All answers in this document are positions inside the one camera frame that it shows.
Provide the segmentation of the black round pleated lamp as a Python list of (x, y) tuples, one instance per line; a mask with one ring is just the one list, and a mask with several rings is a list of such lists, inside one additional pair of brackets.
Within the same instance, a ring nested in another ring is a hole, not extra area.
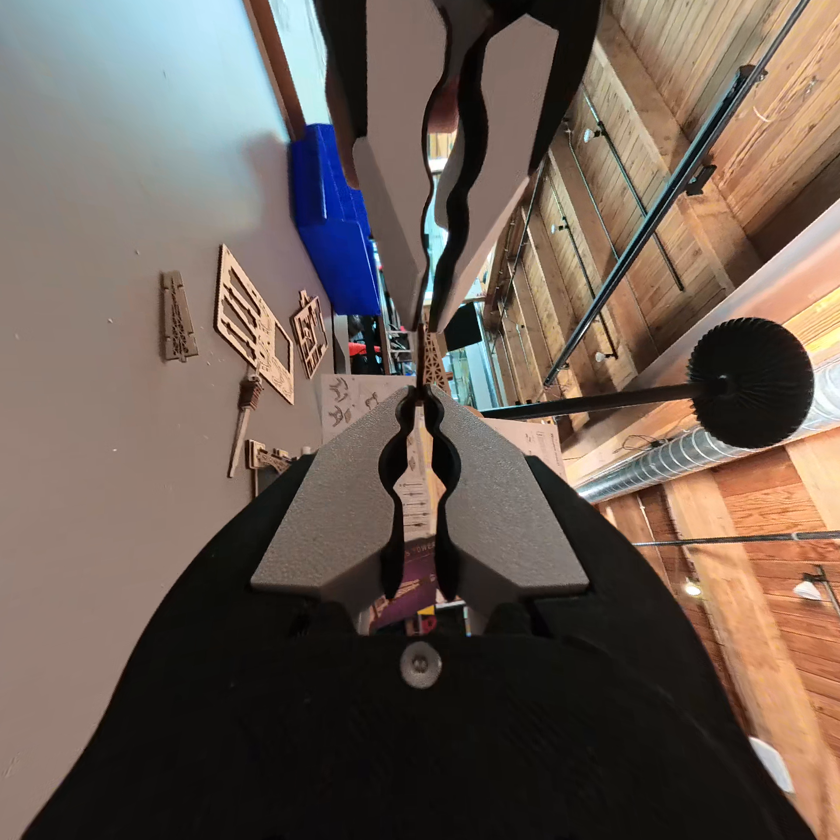
[(815, 374), (808, 353), (789, 330), (767, 319), (717, 325), (699, 340), (686, 370), (687, 382), (677, 385), (506, 406), (482, 416), (524, 421), (689, 400), (710, 436), (760, 449), (792, 436), (812, 408)]

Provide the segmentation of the white ceiling fixture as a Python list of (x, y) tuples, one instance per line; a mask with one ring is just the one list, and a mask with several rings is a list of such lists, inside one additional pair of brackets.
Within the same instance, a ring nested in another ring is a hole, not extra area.
[(773, 781), (787, 795), (795, 794), (795, 786), (781, 753), (761, 738), (749, 736), (749, 742)]

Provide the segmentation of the wooden laser-cut parts sheet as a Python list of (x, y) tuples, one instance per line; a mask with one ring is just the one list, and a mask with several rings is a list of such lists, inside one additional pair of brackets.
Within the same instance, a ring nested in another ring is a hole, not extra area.
[(219, 251), (215, 329), (262, 381), (295, 403), (292, 338), (226, 245)]

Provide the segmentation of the silver ventilation duct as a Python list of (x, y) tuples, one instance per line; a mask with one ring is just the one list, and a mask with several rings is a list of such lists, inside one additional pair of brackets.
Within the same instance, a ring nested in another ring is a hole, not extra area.
[[(781, 442), (793, 443), (839, 426), (839, 357), (823, 362), (815, 369), (812, 407), (804, 422)], [(591, 504), (608, 501), (648, 487), (727, 464), (737, 459), (768, 451), (763, 448), (738, 448), (722, 443), (700, 426), (671, 438), (665, 444), (627, 458), (588, 479), (576, 488)]]

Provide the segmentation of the black ceiling track rail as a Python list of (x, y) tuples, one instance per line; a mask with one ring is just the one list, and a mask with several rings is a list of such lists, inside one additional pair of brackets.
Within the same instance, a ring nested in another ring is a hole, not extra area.
[(606, 303), (610, 300), (618, 285), (639, 257), (648, 240), (654, 235), (667, 212), (680, 196), (687, 193), (688, 186), (695, 181), (695, 174), (699, 171), (703, 159), (727, 128), (751, 89), (758, 83), (768, 63), (781, 47), (787, 35), (803, 15), (808, 5), (808, 1), (797, 2), (758, 63), (756, 65), (741, 66), (738, 69), (738, 73), (733, 78), (729, 89), (720, 98), (716, 107), (710, 112), (707, 120), (699, 129), (693, 141), (691, 141), (687, 152), (680, 160), (675, 172), (669, 177), (655, 203), (644, 215), (639, 229), (630, 240), (624, 252), (618, 257), (615, 266), (604, 279), (600, 289), (594, 294), (590, 307), (586, 310), (582, 320), (575, 326), (559, 356), (552, 363), (543, 381), (543, 387), (550, 386), (552, 379), (569, 362), (572, 353), (582, 342), (586, 331), (592, 326), (593, 321), (600, 317)]

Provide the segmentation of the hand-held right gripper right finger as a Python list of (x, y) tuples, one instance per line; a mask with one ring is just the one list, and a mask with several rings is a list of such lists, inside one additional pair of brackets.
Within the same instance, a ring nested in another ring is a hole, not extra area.
[(423, 387), (437, 505), (435, 570), (445, 599), (489, 617), (502, 604), (579, 595), (590, 581), (526, 456), (436, 385)]

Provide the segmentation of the black ceiling rod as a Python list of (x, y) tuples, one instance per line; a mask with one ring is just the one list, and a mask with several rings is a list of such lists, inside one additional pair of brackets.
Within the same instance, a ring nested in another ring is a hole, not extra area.
[(709, 537), (689, 538), (674, 540), (656, 540), (645, 542), (634, 542), (636, 548), (685, 548), (690, 546), (703, 545), (729, 545), (748, 543), (806, 543), (806, 542), (832, 542), (839, 540), (838, 530), (809, 531), (809, 532), (787, 532), (772, 534), (755, 534), (738, 537)]

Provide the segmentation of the paper instruction sheet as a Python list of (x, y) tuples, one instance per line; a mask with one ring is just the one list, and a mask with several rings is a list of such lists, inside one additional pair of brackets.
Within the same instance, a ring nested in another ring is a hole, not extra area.
[[(413, 385), (413, 376), (330, 374), (321, 378), (322, 441), (324, 444), (385, 402), (395, 392)], [(545, 423), (487, 419), (486, 423), (516, 445), (523, 454), (538, 456), (565, 478), (557, 427)], [(431, 477), (432, 438), (419, 416), (407, 441), (407, 468), (395, 484), (402, 501), (405, 540), (435, 535), (438, 499), (443, 485)]]

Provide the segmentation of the purple puzzle box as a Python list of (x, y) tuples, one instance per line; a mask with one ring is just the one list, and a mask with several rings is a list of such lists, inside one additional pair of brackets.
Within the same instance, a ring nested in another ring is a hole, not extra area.
[(470, 635), (466, 604), (446, 601), (438, 587), (434, 550), (433, 538), (406, 544), (402, 582), (393, 598), (383, 596), (373, 603), (369, 635)]

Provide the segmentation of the blue plastic bin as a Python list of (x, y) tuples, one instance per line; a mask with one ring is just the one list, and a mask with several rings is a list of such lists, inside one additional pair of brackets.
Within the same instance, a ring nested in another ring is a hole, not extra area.
[(379, 316), (368, 214), (362, 193), (345, 179), (331, 124), (308, 124), (292, 142), (290, 181), (295, 224), (332, 309), (340, 316)]

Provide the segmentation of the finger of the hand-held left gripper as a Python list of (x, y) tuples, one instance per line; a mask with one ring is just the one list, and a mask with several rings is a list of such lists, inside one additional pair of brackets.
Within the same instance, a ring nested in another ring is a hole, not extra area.
[(448, 242), (434, 276), (428, 330), (441, 332), (478, 277), (529, 181), (556, 29), (529, 14), (489, 37), (459, 106), (463, 159), (447, 200)]
[(427, 111), (445, 76), (448, 32), (435, 2), (367, 2), (365, 11), (367, 128), (353, 144), (353, 163), (386, 288), (403, 325), (415, 330), (429, 268)]

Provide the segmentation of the wooden lattice tower panel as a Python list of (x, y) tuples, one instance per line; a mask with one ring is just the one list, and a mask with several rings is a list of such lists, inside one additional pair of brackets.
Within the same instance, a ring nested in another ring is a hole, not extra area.
[(197, 355), (182, 274), (178, 270), (164, 271), (161, 273), (161, 358), (164, 362), (185, 363)]
[(443, 358), (439, 351), (437, 335), (429, 332), (427, 325), (420, 324), (418, 330), (419, 357), (417, 363), (417, 383), (419, 385), (436, 385), (445, 394), (451, 396), (449, 386), (451, 376), (446, 372)]

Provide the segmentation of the wooden puzzle frame sheet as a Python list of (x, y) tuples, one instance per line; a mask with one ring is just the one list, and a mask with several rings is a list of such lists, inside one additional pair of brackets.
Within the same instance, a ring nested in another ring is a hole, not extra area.
[(299, 310), (291, 318), (291, 326), (303, 370), (310, 380), (327, 354), (328, 334), (319, 298), (310, 296), (305, 290), (300, 290), (299, 304)]

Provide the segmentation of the wooden tower base model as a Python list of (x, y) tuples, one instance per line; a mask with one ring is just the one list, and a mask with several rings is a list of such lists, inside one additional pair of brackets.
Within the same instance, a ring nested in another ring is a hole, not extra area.
[(267, 489), (304, 455), (311, 455), (312, 448), (305, 446), (299, 455), (290, 455), (280, 448), (269, 449), (250, 438), (245, 441), (245, 466), (252, 478), (253, 497)]

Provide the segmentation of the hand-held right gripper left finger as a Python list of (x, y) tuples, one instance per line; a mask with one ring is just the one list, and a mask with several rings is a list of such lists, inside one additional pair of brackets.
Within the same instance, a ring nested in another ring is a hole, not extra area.
[(263, 592), (342, 604), (392, 599), (404, 573), (403, 504), (419, 390), (403, 387), (321, 446), (251, 578)]

